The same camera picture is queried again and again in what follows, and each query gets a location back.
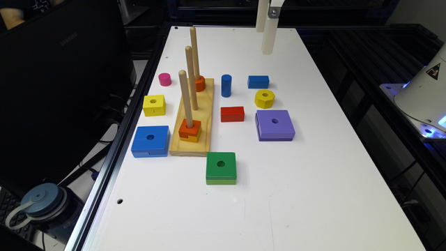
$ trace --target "blue square block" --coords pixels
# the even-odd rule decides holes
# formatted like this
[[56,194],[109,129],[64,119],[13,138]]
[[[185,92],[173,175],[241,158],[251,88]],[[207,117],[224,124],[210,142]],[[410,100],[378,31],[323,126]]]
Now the blue square block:
[[268,76],[249,76],[249,89],[267,89],[270,85],[270,78]]
[[167,157],[169,126],[139,126],[131,148],[135,158]]

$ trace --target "hole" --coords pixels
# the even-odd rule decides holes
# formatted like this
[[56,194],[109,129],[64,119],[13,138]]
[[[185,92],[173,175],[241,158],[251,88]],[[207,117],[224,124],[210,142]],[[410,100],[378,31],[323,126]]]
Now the hole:
[[219,162],[217,162],[218,167],[224,167],[225,165],[226,165],[226,163],[223,160],[220,160]]

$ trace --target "purple square block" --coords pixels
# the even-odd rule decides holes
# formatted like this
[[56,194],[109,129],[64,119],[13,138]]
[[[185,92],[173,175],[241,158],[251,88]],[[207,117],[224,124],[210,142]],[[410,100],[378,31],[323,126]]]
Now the purple square block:
[[292,141],[295,135],[287,110],[258,110],[256,127],[259,141]]

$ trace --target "pink block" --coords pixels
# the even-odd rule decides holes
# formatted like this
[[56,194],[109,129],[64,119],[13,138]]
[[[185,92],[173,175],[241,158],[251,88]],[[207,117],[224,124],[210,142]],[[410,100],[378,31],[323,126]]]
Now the pink block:
[[158,79],[160,79],[161,86],[169,86],[170,84],[172,84],[169,73],[161,73],[160,75],[158,75]]

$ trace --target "computer monitor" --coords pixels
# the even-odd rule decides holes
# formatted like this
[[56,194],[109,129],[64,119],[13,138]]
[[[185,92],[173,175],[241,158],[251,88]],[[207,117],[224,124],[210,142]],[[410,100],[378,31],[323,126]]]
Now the computer monitor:
[[116,0],[65,0],[0,34],[0,186],[60,182],[122,119],[135,80]]

